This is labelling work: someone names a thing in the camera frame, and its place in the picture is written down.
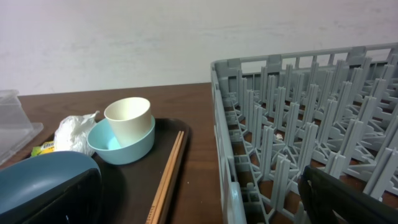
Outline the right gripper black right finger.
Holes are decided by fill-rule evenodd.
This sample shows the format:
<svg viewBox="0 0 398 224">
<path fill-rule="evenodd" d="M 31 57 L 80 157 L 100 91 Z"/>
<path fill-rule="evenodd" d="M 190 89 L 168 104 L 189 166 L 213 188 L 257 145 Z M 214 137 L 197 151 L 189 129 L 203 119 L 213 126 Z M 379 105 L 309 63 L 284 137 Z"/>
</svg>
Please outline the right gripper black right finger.
<svg viewBox="0 0 398 224">
<path fill-rule="evenodd" d="M 397 210 L 315 167 L 306 166 L 298 191 L 312 223 L 397 224 Z"/>
</svg>

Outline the white napkin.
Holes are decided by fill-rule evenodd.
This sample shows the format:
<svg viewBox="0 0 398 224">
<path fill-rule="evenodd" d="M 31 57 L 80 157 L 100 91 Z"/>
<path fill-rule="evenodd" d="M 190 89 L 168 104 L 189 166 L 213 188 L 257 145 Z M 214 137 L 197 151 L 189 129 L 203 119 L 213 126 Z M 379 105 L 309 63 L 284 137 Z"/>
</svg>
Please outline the white napkin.
<svg viewBox="0 0 398 224">
<path fill-rule="evenodd" d="M 87 156 L 92 156 L 95 151 L 89 147 L 87 137 L 91 129 L 96 125 L 96 115 L 68 116 L 60 122 L 53 139 L 55 151 L 74 151 Z"/>
</svg>

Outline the cream plastic cup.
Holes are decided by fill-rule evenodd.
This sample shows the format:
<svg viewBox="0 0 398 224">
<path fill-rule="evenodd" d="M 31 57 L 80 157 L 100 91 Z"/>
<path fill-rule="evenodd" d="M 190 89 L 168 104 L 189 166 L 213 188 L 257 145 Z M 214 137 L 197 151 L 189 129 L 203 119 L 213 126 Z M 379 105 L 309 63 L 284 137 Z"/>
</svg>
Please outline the cream plastic cup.
<svg viewBox="0 0 398 224">
<path fill-rule="evenodd" d="M 124 98 L 111 103 L 104 111 L 121 147 L 138 142 L 151 129 L 151 103 L 141 97 Z"/>
</svg>

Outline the light blue bowl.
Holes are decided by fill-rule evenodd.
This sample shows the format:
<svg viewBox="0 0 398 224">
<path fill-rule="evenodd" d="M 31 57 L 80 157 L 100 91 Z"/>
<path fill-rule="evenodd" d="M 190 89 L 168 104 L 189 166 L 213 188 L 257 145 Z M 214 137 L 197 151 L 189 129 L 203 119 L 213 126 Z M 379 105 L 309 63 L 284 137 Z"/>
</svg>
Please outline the light blue bowl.
<svg viewBox="0 0 398 224">
<path fill-rule="evenodd" d="M 155 118 L 151 116 L 150 130 L 134 144 L 120 146 L 107 119 L 95 124 L 86 141 L 105 162 L 113 165 L 129 164 L 138 161 L 152 149 L 155 141 Z"/>
</svg>

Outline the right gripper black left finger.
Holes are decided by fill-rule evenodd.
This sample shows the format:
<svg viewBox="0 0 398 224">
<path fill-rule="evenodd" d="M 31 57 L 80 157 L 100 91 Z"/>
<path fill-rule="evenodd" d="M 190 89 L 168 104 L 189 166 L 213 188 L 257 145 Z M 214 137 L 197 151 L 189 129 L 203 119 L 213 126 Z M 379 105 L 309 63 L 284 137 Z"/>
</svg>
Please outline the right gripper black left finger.
<svg viewBox="0 0 398 224">
<path fill-rule="evenodd" d="M 1 223 L 97 223 L 102 199 L 98 169 L 71 178 L 41 180 L 37 187 L 1 191 Z"/>
</svg>

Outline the yellow green wrapper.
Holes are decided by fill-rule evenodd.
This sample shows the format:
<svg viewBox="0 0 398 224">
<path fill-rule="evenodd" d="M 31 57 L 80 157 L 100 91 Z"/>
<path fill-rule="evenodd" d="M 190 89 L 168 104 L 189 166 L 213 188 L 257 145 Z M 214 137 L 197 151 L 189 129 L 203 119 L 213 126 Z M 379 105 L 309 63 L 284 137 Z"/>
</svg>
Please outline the yellow green wrapper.
<svg viewBox="0 0 398 224">
<path fill-rule="evenodd" d="M 31 156 L 35 157 L 35 156 L 42 155 L 42 154 L 48 154 L 48 153 L 53 152 L 54 150 L 55 150 L 54 142 L 47 141 L 47 142 L 44 142 L 43 145 L 41 145 L 41 146 L 33 147 Z"/>
</svg>

